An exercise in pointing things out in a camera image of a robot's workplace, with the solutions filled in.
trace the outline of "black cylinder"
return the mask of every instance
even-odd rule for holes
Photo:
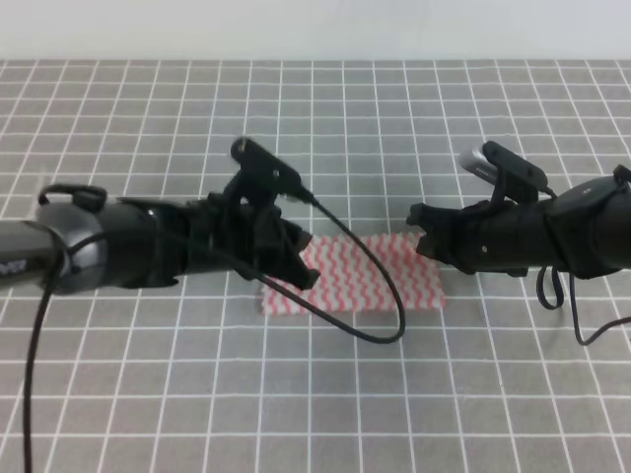
[[[154,219],[128,204],[105,205],[97,214],[107,238],[101,286],[127,286],[152,269],[156,241]]]
[[[458,226],[454,255],[473,271],[516,272],[532,266],[558,265],[545,225],[548,201],[519,205],[495,216]]]
[[[631,268],[631,194],[613,195],[593,222],[595,253],[611,269]]]

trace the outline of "gray grid surface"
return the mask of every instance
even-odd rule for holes
[[[245,133],[354,231],[401,231],[412,203],[490,194],[454,162],[484,140],[542,167],[557,193],[630,164],[630,82],[631,61],[0,61],[1,216],[25,218],[47,180],[176,200],[219,190]],[[307,316],[265,320],[234,274],[55,299],[35,374],[37,471],[631,472],[628,333],[584,349],[532,275],[441,272],[445,309],[410,314],[385,347]],[[630,282],[579,283],[584,325],[631,312]],[[13,473],[37,292],[2,298],[0,471]]]

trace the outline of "white grid line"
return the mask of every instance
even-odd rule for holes
[[[569,89],[568,89],[567,84],[565,83],[565,78],[563,77],[563,74],[561,74],[561,80],[563,81],[563,85],[565,86],[566,90],[568,90],[568,94],[569,94]],[[592,143],[592,139],[591,139],[590,135],[588,134],[587,129],[585,128],[585,124],[583,123],[583,119],[581,118],[581,115],[579,114],[579,111],[576,108],[576,104],[573,101],[572,101],[572,107],[574,108],[575,113],[579,117],[579,123],[581,124],[581,128],[583,129],[583,133],[584,133],[585,137],[588,140],[588,144],[590,145],[592,153],[595,156],[596,155],[596,149],[594,148],[594,144]],[[598,165],[600,173],[603,173],[602,172],[602,167],[600,166],[600,162],[598,160],[596,160],[596,163]],[[625,336],[625,332],[624,332],[623,329],[620,329],[620,332],[623,334],[623,336]],[[588,349],[588,347],[584,347],[584,350],[585,350],[586,356],[588,357],[588,364],[590,366],[590,370],[592,371],[592,375],[594,377],[594,381],[596,382],[596,392],[598,394],[601,394],[600,382],[598,381],[598,378],[596,376],[596,371],[594,370],[594,367],[592,366],[592,356],[591,356],[590,350]],[[624,461],[622,460],[622,455],[620,454],[620,448],[618,446],[618,442],[615,441],[615,439],[613,438],[613,427],[611,426],[611,420],[609,419],[609,412],[607,411],[606,405],[604,404],[604,400],[602,398],[600,398],[600,407],[602,408],[602,412],[604,414],[604,419],[605,419],[605,421],[607,423],[607,428],[609,429],[609,433],[612,435],[611,443],[613,444],[613,449],[615,451],[616,458],[617,458],[618,464],[620,466],[620,470],[622,471],[622,473],[625,473],[626,470],[625,470],[625,467],[624,467]]]
[[[378,89],[377,89],[377,72],[375,70],[375,61],[373,61],[373,80],[375,82],[374,83],[375,97],[378,97],[379,94],[378,94]],[[408,93],[408,97],[409,97],[409,90],[407,89],[407,87],[405,88],[405,91]],[[384,140],[382,136],[382,126],[381,126],[381,119],[379,115],[380,105],[379,105],[378,100],[375,100],[375,107],[377,111],[377,133],[379,135],[379,148],[380,148],[380,154],[382,158],[382,180],[384,183],[384,205],[386,209],[386,225],[387,225],[387,232],[391,234],[392,230],[390,226],[389,208],[388,208],[388,202],[387,202],[386,164],[384,162]],[[405,363],[403,361],[404,360],[403,341],[399,339],[396,342],[396,344],[398,345],[399,354],[401,357],[401,376],[403,380],[403,394],[405,395],[404,399],[405,399],[405,417],[406,417],[406,423],[407,423],[407,432],[409,434],[410,464],[412,467],[412,473],[416,473],[416,453],[414,451],[414,441],[412,437],[412,418],[410,416],[410,402],[409,402],[409,398],[407,397],[407,372],[405,370]]]
[[[222,71],[222,63],[219,63],[219,70],[217,71],[217,82],[219,82],[221,80],[221,71]],[[209,124],[209,130],[208,130],[208,141],[206,143],[206,150],[208,150],[210,148],[210,130],[212,130],[213,127],[213,120],[215,117],[215,104],[217,103],[217,101],[213,102],[213,108],[211,111],[211,115],[210,115],[210,124]],[[204,171],[206,170],[206,166],[208,163],[208,156],[204,157]],[[202,183],[200,182],[199,184],[199,196],[201,197],[201,193],[202,193]],[[212,388],[212,397],[210,400],[210,408],[208,410],[208,425],[207,425],[207,430],[206,430],[206,441],[204,443],[204,460],[202,462],[202,473],[206,473],[208,471],[208,458],[209,458],[209,450],[210,450],[210,439],[212,436],[212,429],[213,429],[213,417],[215,414],[215,401],[217,399],[217,382],[219,379],[219,360],[221,357],[221,347],[222,347],[222,343],[223,343],[223,338],[224,338],[224,323],[226,320],[226,305],[228,305],[228,298],[227,298],[227,294],[228,294],[228,285],[229,285],[229,281],[230,281],[230,274],[226,273],[226,281],[224,283],[224,295],[221,298],[223,300],[222,302],[222,306],[221,306],[221,321],[219,322],[219,341],[217,342],[217,354],[215,355],[215,371],[213,374],[213,388]]]
[[[309,189],[311,191],[314,190],[314,63],[312,62],[312,84],[311,84],[311,121],[310,121],[310,131],[311,131],[311,139],[310,139],[310,159],[309,159]],[[309,206],[309,233],[314,233],[314,206]],[[309,318],[309,365],[307,367],[307,377],[308,377],[308,385],[307,391],[309,393],[309,400],[307,406],[307,432],[309,434],[309,439],[307,441],[307,473],[312,472],[312,425],[313,425],[313,401],[312,401],[312,357],[314,356],[314,334],[312,331],[314,325],[314,315],[312,313],[308,314]]]
[[[186,79],[184,82],[184,87],[182,88],[181,96],[182,102],[179,105],[179,113],[177,114],[177,119],[175,121],[175,130],[179,128],[179,116],[181,115],[181,110],[183,106],[183,98],[186,95],[186,86],[188,85],[188,76],[190,74],[190,67],[186,68]],[[175,139],[173,139],[171,143],[171,151],[169,152],[169,158],[167,160],[167,172],[165,173],[165,178],[162,184],[162,191],[160,192],[160,197],[163,198],[165,196],[165,190],[167,189],[167,180],[169,179],[169,171],[171,169],[172,156],[174,153],[175,147]],[[187,277],[184,276],[181,283],[181,294],[183,295],[186,292],[186,280]],[[177,344],[177,334],[179,329],[179,323],[181,321],[181,309],[184,303],[184,297],[179,298],[179,303],[177,303],[177,317],[175,318],[175,330],[174,330],[174,338],[171,342],[171,355],[169,356],[169,362],[167,363],[167,376],[165,379],[165,387],[163,391],[163,397],[160,403],[160,414],[158,416],[158,422],[156,424],[156,438],[154,439],[154,446],[151,453],[151,463],[149,466],[149,472],[153,473],[156,469],[156,459],[158,458],[158,444],[160,443],[160,434],[162,432],[162,424],[165,419],[165,409],[167,407],[167,393],[169,392],[169,384],[171,382],[171,372],[173,367],[173,358],[175,357],[175,346]]]
[[[345,63],[342,63],[342,84],[344,84],[344,77],[346,76]],[[346,193],[347,193],[347,212],[348,212],[348,228],[353,230],[352,223],[353,220],[351,218],[351,183],[350,183],[350,166],[348,159],[348,117],[346,116],[346,87],[342,87],[342,111],[344,115],[344,158],[345,158],[345,166],[346,166]],[[357,313],[353,312],[353,327],[357,326]],[[357,337],[353,337],[353,353],[355,355],[355,415],[357,416],[357,432],[358,434],[362,433],[362,405],[360,398],[360,383],[359,383],[359,362],[358,362],[358,339]],[[359,463],[359,473],[364,473],[364,443],[362,442],[362,437],[359,436],[357,438],[357,459]]]
[[[466,68],[465,68],[465,73],[467,74],[467,77],[468,77],[468,70]],[[439,78],[439,75],[438,75],[438,71],[436,71],[436,78],[437,78],[437,80],[440,81],[440,78]],[[478,112],[478,109],[477,109],[477,103],[474,102],[473,106],[475,108],[475,114],[479,117],[480,115],[479,115],[479,112]],[[445,126],[446,126],[448,134],[449,134],[450,125],[449,125],[449,121],[447,120],[447,117],[445,117]],[[452,152],[452,160],[453,160],[453,163],[454,163],[454,172],[456,172],[456,155],[454,153],[454,148],[453,148],[453,144],[452,144],[452,138],[448,137],[448,140],[449,140],[449,143],[450,143],[450,151]],[[460,203],[462,205],[464,205],[464,199],[463,199],[463,196],[462,196],[462,190],[460,188],[460,180],[459,180],[459,178],[456,179],[456,182],[457,182],[458,194],[460,194]],[[480,292],[480,294],[484,294],[484,291],[482,290],[482,282],[480,280],[480,275],[478,273],[475,274],[475,279],[477,281],[478,291]],[[482,311],[484,312],[484,319],[486,321],[486,326],[490,327],[491,324],[489,322],[489,316],[488,316],[488,311],[487,311],[487,308],[486,308],[486,302],[483,299],[482,299]],[[513,447],[513,455],[515,456],[517,473],[521,473],[522,466],[521,466],[521,463],[520,463],[520,456],[519,456],[519,453],[518,453],[518,450],[517,450],[517,444],[515,442],[515,437],[513,435],[513,422],[511,420],[511,414],[509,412],[509,405],[508,405],[508,402],[506,400],[506,391],[504,389],[504,382],[502,380],[502,371],[500,370],[500,364],[497,363],[497,351],[495,349],[495,342],[493,340],[493,334],[492,334],[490,329],[488,330],[488,336],[489,336],[489,341],[491,343],[491,351],[493,352],[493,358],[496,360],[495,368],[496,368],[496,371],[497,371],[497,377],[498,377],[498,379],[500,381],[500,391],[502,392],[502,403],[504,404],[504,412],[506,414],[506,422],[508,424],[509,435],[510,435],[510,438],[511,438],[511,445]]]
[[[499,70],[499,66],[498,66],[498,76],[501,79],[501,74],[500,74],[500,70]],[[502,92],[504,93],[504,95],[506,95],[506,90],[504,88],[504,84],[501,84],[502,87]],[[515,122],[515,119],[513,118],[513,110],[511,108],[511,105],[508,103],[507,101],[507,107],[509,109],[509,114],[511,115],[511,121],[513,123],[513,127],[517,130],[517,124]],[[520,151],[522,153],[522,156],[525,155],[524,153],[524,146],[522,144],[522,140],[520,138],[520,136],[518,135],[518,144],[520,146]],[[524,294],[524,297],[527,297],[527,292],[526,292],[526,285],[524,283],[524,278],[520,278],[520,286],[522,287],[522,294]],[[532,328],[534,329],[536,327],[535,323],[534,323],[534,317],[532,316],[532,311],[530,309],[530,304],[526,304],[526,310],[528,312],[528,317],[530,319],[530,325],[532,326]],[[536,329],[533,330],[534,332],[534,341],[536,343],[536,348],[537,351],[539,352],[539,357],[544,360],[545,356],[543,355],[543,349],[541,348],[541,342],[539,340],[539,335],[538,332],[536,331]],[[550,390],[550,393],[553,394],[554,390],[552,389],[552,383],[550,382],[550,374],[548,372],[548,368],[546,364],[542,364],[543,366],[543,375],[545,376],[545,382],[547,383],[548,389]],[[563,429],[563,423],[561,422],[561,416],[559,415],[559,408],[557,406],[556,400],[554,397],[552,397],[552,408],[554,409],[554,416],[556,418],[556,423],[557,426],[559,428],[559,433],[561,434],[561,442],[563,444],[563,451],[565,453],[565,458],[566,461],[568,463],[568,468],[570,469],[570,473],[574,473],[574,466],[572,465],[572,458],[570,456],[570,450],[568,449],[568,444],[567,441],[565,439],[565,433],[564,433],[564,429]]]
[[[439,80],[439,76],[438,76],[438,70],[435,68],[434,69],[434,74],[436,76],[436,80]],[[445,120],[445,129],[448,130],[449,132],[449,123],[447,120],[447,115],[445,113],[445,106],[441,103],[441,108],[443,111],[443,119]],[[453,164],[454,164],[454,172],[457,172],[456,170],[456,161],[454,158],[454,148],[452,146],[452,140],[449,139],[449,146],[450,146],[450,151],[451,151],[451,157],[453,160]],[[458,188],[458,192],[460,192],[460,183],[458,178],[456,177],[456,183],[457,183],[457,188]],[[443,329],[443,340],[445,341],[445,351],[446,351],[446,356],[448,359],[448,367],[450,370],[450,383],[452,385],[452,393],[456,394],[456,379],[454,377],[454,366],[452,364],[452,354],[451,354],[451,350],[449,347],[449,341],[447,338],[447,330],[446,330],[446,324],[445,324],[445,313],[443,311],[442,308],[440,308],[440,315],[441,315],[441,325],[442,325],[442,329]],[[462,453],[462,463],[463,463],[463,467],[464,467],[464,473],[468,473],[468,461],[467,461],[467,453],[466,453],[466,446],[464,444],[464,436],[463,434],[463,428],[462,428],[462,417],[460,415],[460,406],[459,403],[457,402],[456,397],[454,397],[454,409],[456,411],[456,422],[457,422],[457,430],[458,430],[458,434],[459,434],[459,439],[460,439],[460,451]]]
[[[154,75],[154,85],[152,86],[152,92],[151,94],[153,94],[153,91],[155,90],[156,87],[156,81],[158,79],[158,70],[156,70],[156,73]],[[147,102],[147,108],[145,109],[145,114],[147,113],[148,109],[149,109],[149,101]],[[146,116],[145,118],[143,118],[142,124],[140,125],[141,131],[144,129],[145,127],[145,123],[146,123]],[[134,162],[136,159],[136,156],[138,154],[138,148],[140,146],[140,135],[138,135],[138,139],[136,140],[136,146],[134,149],[134,153],[132,155],[131,158],[131,166],[129,167],[129,175],[127,176],[127,179],[125,181],[125,187],[123,189],[123,195],[126,193],[127,188],[129,186],[129,181],[131,178],[131,173],[134,167]],[[134,305],[134,313],[131,317],[131,322],[130,322],[130,327],[133,327],[136,323],[136,317],[138,316],[138,307],[140,306],[140,295],[142,294],[142,289],[139,290],[136,294],[136,302]],[[131,346],[131,337],[133,335],[133,330],[129,330],[129,334],[127,335],[127,340],[125,342],[125,349],[124,349],[124,353],[122,356],[122,361],[120,362],[120,369],[118,371],[118,379],[116,381],[116,388],[114,391],[114,399],[111,402],[111,407],[109,410],[109,418],[107,419],[107,427],[105,430],[105,439],[101,448],[101,455],[99,457],[99,466],[97,468],[97,473],[101,473],[103,471],[103,467],[105,464],[105,454],[107,452],[107,444],[108,444],[108,440],[109,440],[109,435],[111,433],[111,426],[113,424],[113,420],[114,420],[114,415],[115,415],[115,411],[116,411],[116,404],[117,404],[117,396],[118,393],[120,392],[120,385],[122,384],[122,377],[123,377],[123,373],[125,370],[125,361],[127,360],[127,356],[129,354],[129,347]]]
[[[24,91],[26,90],[26,88],[27,88],[27,86],[28,86],[29,82],[31,81],[31,78],[33,77],[33,73],[34,73],[34,71],[35,71],[35,67],[31,70],[31,73],[29,74],[29,78],[28,78],[28,79],[27,79],[27,81],[25,82],[24,87],[23,87],[23,89],[22,89],[22,91],[21,91],[21,94],[23,94],[23,93],[24,93]],[[53,97],[56,95],[57,91],[59,90],[59,85],[60,85],[60,84],[61,84],[61,80],[59,80],[59,81],[56,83],[56,85],[54,86],[54,89],[53,89],[53,92],[52,92],[52,96],[53,96]],[[13,109],[11,110],[11,115],[13,115],[13,114],[15,113],[15,111],[16,111],[16,109],[17,109],[17,107],[18,107],[18,103],[19,103],[19,101],[16,101],[16,103],[15,103],[15,105],[14,105]],[[39,118],[39,123],[37,124],[37,131],[39,131],[39,130],[41,129],[41,125],[43,124],[43,121],[44,121],[44,119],[46,118],[46,115],[47,115],[48,111],[50,110],[50,104],[51,104],[51,103],[52,103],[52,101],[50,101],[50,102],[48,103],[48,105],[46,106],[46,110],[45,110],[45,111],[44,111],[44,113],[43,113],[43,116],[41,116],[41,117]],[[7,122],[5,123],[5,125],[4,125],[4,127],[3,127],[2,134],[0,134],[0,137],[4,135],[4,132],[6,131],[6,128],[7,128],[8,124],[9,124],[9,120],[10,120],[10,119],[7,119]],[[33,148],[33,145],[34,145],[34,143],[35,143],[35,138],[36,138],[36,136],[37,136],[36,134],[33,136],[33,139],[31,140],[31,142],[30,142],[30,144],[29,144],[29,148],[28,148],[28,150],[27,150],[27,154],[25,155],[24,159],[22,160],[22,163],[20,164],[20,170],[18,171],[18,174],[16,175],[15,179],[13,180],[13,183],[12,183],[12,185],[11,185],[11,190],[9,191],[9,195],[13,194],[13,192],[14,192],[14,191],[15,191],[15,189],[16,189],[16,186],[18,185],[18,180],[19,180],[19,176],[20,176],[20,171],[22,171],[22,170],[24,169],[24,166],[25,166],[25,164],[26,164],[26,162],[27,162],[27,156],[29,155],[29,152],[30,152],[30,151],[31,151],[31,149]],[[6,201],[4,202],[4,205],[2,206],[2,211],[0,212],[0,216],[2,216],[2,217],[4,217],[4,216],[5,216],[5,214],[6,214],[6,212],[7,212],[7,208],[8,208],[9,201],[10,201],[10,198],[7,198],[7,199],[6,199]],[[11,429],[11,424],[14,422],[15,417],[16,417],[16,415],[17,415],[17,413],[18,413],[18,408],[19,408],[19,406],[20,406],[20,402],[21,402],[21,399],[22,399],[22,394],[23,394],[23,392],[24,392],[24,380],[23,380],[23,381],[22,381],[22,383],[21,383],[20,392],[19,392],[19,393],[18,393],[18,395],[16,396],[16,400],[15,400],[15,403],[14,403],[14,405],[13,405],[13,410],[12,410],[12,412],[11,412],[11,416],[10,416],[10,419],[9,419],[9,425],[7,426],[7,431],[6,431],[6,433],[5,433],[5,438],[3,439],[3,442],[2,442],[2,444],[0,445],[0,454],[1,454],[1,453],[3,453],[4,448],[5,448],[5,446],[6,446],[6,434],[8,434],[8,433],[10,432],[10,429]]]
[[[283,63],[281,62],[280,67],[280,87],[278,88],[278,121],[276,123],[276,145],[274,147],[274,152],[278,152],[278,143],[280,140],[280,107],[283,98]],[[267,355],[267,326],[269,325],[269,316],[264,315],[263,321],[263,355],[262,355],[262,363],[260,369],[260,392],[258,398],[258,422],[256,431],[259,434],[256,437],[256,457],[254,458],[254,473],[258,473],[260,471],[260,440],[261,440],[261,432],[263,425],[263,393],[265,388],[265,362]]]
[[[94,77],[97,73],[97,67],[95,66],[94,70],[92,71],[92,76],[90,77],[90,80],[94,80]],[[72,131],[70,132],[70,134],[68,135],[68,139],[66,140],[66,144],[64,145],[64,151],[61,153],[62,158],[59,160],[59,163],[57,164],[57,168],[55,169],[55,173],[53,175],[52,178],[52,182],[55,181],[55,178],[57,176],[57,173],[59,172],[59,168],[61,167],[61,161],[63,160],[63,156],[66,152],[66,150],[68,149],[68,144],[70,143],[70,139],[72,137],[72,133],[74,132],[76,126],[77,126],[77,121],[78,121],[78,116],[75,118],[73,124],[72,124]],[[66,388],[66,395],[63,399],[63,404],[61,406],[61,412],[59,413],[59,419],[57,420],[57,426],[55,428],[55,436],[52,439],[52,444],[50,445],[50,450],[48,451],[48,456],[46,458],[46,463],[45,463],[45,468],[44,471],[46,473],[48,473],[50,471],[50,467],[52,465],[52,460],[54,457],[54,451],[55,448],[57,446],[57,442],[59,439],[59,434],[61,433],[61,426],[64,422],[64,417],[66,415],[66,409],[68,407],[68,402],[70,399],[70,393],[72,391],[72,386],[75,380],[75,376],[77,374],[77,369],[79,368],[79,360],[81,360],[81,353],[83,351],[83,347],[85,346],[86,343],[86,338],[88,336],[88,327],[90,326],[90,320],[92,320],[92,314],[94,312],[94,308],[95,308],[95,303],[96,300],[92,301],[92,303],[90,304],[90,311],[88,312],[88,318],[86,320],[86,325],[83,328],[83,333],[81,335],[81,342],[79,342],[79,348],[77,349],[77,356],[75,357],[75,362],[74,365],[72,367],[72,372],[70,374],[70,379],[68,380],[68,386]]]

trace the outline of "grid mat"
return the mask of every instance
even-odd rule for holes
[[[631,61],[0,61],[0,215],[26,217],[47,179],[175,200],[220,190],[245,133],[357,233],[398,232],[412,203],[490,195],[454,161],[484,140],[542,167],[557,193],[631,164],[630,83]],[[308,316],[265,320],[235,274],[55,299],[35,372],[37,471],[631,472],[629,333],[584,349],[568,304],[542,309],[532,274],[441,271],[445,309],[410,314],[384,347]],[[584,325],[630,313],[630,283],[580,283]],[[17,473],[37,292],[1,297],[0,471]]]

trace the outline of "towel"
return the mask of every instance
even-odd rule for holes
[[[416,253],[419,237],[382,234],[360,240],[390,274],[405,308],[438,308],[445,303],[439,271],[434,261]],[[384,276],[347,236],[314,236],[301,256],[308,267],[320,272],[315,286],[299,291],[279,283],[311,304],[328,312],[396,310]],[[262,296],[266,315],[308,312],[267,286]]]

